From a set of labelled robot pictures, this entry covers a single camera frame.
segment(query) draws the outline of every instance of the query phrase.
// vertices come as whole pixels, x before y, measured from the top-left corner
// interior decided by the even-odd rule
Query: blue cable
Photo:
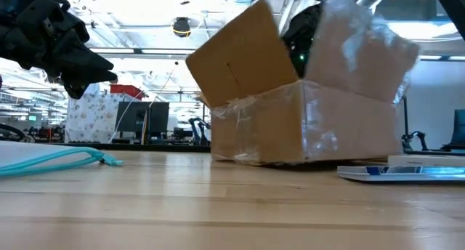
[[[51,161],[53,159],[62,158],[77,153],[88,153],[90,157],[67,164],[31,168],[32,166]],[[94,148],[71,148],[68,150],[52,153],[46,156],[40,156],[38,158],[26,160],[20,163],[11,164],[9,166],[2,166],[0,167],[0,177],[26,174],[41,174],[46,172],[74,169],[76,167],[85,166],[87,164],[92,164],[98,161],[101,161],[109,166],[121,166],[123,164],[122,161],[116,160],[114,157],[109,156],[108,154],[105,154]]]

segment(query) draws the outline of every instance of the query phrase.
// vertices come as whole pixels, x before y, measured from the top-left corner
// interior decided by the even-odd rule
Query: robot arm
[[[438,0],[452,23],[457,27],[458,33],[465,39],[465,0]]]
[[[113,64],[93,53],[84,22],[66,0],[0,0],[0,57],[45,70],[79,99],[88,85],[117,79]]]
[[[198,127],[199,129],[202,131],[202,137],[200,135],[198,135],[197,133],[197,129],[195,128],[195,122],[198,121]],[[206,127],[207,129],[211,129],[211,126],[210,124],[206,123],[204,120],[202,120],[201,118],[191,118],[189,119],[189,124],[192,126],[192,132],[193,132],[193,135],[194,135],[194,140],[201,140],[202,138],[205,137],[204,133],[203,133],[203,127]]]

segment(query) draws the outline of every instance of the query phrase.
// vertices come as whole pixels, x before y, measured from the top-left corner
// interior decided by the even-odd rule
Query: desk
[[[465,187],[110,152],[122,168],[0,181],[0,249],[462,250]]]

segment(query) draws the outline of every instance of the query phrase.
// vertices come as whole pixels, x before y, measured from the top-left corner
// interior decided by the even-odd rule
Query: ceiling
[[[186,54],[202,45],[248,5],[247,0],[68,1],[72,5],[70,12],[86,23],[91,36],[87,46],[104,52],[102,55],[115,65],[113,71],[118,74],[119,82],[145,90],[147,100],[157,97],[173,102],[180,115],[185,110],[178,107],[189,110],[191,105],[186,102],[195,104],[194,93],[198,91],[184,63]],[[268,2],[281,31],[286,29],[294,13],[314,4],[310,0]],[[190,18],[192,34],[189,37],[174,35],[171,25],[176,17]],[[151,49],[151,55],[125,54],[124,49],[134,48]],[[47,82],[43,71],[23,70],[14,62],[0,59],[0,74],[4,82],[0,117],[34,108],[51,110],[49,120],[65,118],[68,97],[60,85]],[[108,90],[109,84],[101,84],[101,89]]]

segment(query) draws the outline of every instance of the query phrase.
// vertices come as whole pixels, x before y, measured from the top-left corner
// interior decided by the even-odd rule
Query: box flap
[[[226,24],[186,64],[213,108],[298,80],[265,0]]]

